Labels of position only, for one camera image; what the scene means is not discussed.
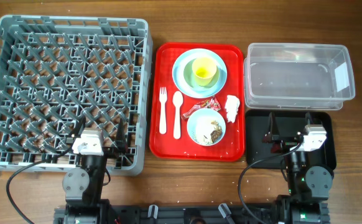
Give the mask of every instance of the black tray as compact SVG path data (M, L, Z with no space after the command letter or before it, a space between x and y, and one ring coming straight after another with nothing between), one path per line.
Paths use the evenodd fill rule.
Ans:
M305 122L306 111L269 111L249 110L246 112L246 161L252 164L260 159L274 156L271 153L272 144L262 143L262 138L268 131L269 113L275 113L277 126L281 136L295 136L297 131L302 131L307 124ZM325 164L332 170L336 169L336 152L333 140L332 119L324 112L310 112L313 120L322 123L327 132L327 139L320 149L307 153L310 165ZM253 166L263 169L280 169L282 158L267 162L260 162Z

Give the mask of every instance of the clear plastic container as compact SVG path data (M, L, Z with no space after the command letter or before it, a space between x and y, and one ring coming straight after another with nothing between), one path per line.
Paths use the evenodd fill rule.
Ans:
M355 97L350 55L343 45L250 44L244 75L250 108L339 110Z

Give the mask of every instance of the white bowl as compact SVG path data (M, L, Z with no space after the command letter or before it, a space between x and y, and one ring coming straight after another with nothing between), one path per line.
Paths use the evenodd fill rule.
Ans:
M203 118L217 121L218 125L220 125L220 127L223 130L223 133L221 134L221 136L215 142L213 142L213 144L200 144L196 139L196 134L195 134L196 125L198 123L198 120L203 119ZM188 123L187 123L187 131L188 131L189 137L195 143L197 143L201 146L213 146L213 145L219 143L225 135L225 121L224 121L224 118L221 116L221 114L219 114L219 112L217 112L215 110L208 109L208 108L200 109L200 110L193 112L193 114L189 117Z

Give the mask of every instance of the white plastic fork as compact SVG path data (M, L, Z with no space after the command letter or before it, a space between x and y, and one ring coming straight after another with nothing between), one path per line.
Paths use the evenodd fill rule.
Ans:
M167 131L166 126L166 108L165 103L167 101L167 90L166 87L160 88L160 94L159 94L159 101L161 103L161 109L160 109L160 121L159 121L159 132L161 134L165 134Z

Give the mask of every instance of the plastic storage bin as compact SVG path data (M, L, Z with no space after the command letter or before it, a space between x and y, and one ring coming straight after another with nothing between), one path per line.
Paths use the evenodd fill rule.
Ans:
M350 56L343 45L249 45L244 62L250 108L339 110L355 97Z
M4 16L0 19L0 170L63 152L76 121L103 130L115 146L125 122L128 151L108 159L114 175L144 165L152 37L142 19ZM26 171L66 172L80 165L67 154Z

